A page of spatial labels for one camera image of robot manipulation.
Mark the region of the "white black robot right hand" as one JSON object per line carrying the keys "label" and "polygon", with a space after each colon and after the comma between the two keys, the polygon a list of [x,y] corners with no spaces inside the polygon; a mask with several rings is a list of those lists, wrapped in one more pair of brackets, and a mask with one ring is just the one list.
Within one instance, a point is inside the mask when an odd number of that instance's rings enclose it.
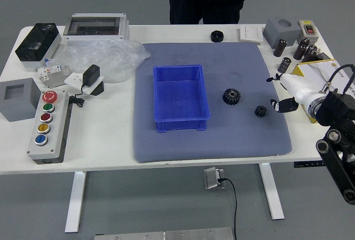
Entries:
{"label": "white black robot right hand", "polygon": [[281,101],[270,100],[272,107],[278,113],[295,111],[301,104],[309,116],[316,117],[317,111],[326,98],[326,94],[321,92],[313,81],[294,74],[276,74],[275,77],[269,77],[266,81],[271,82],[273,80],[278,80],[292,95],[291,98]]}

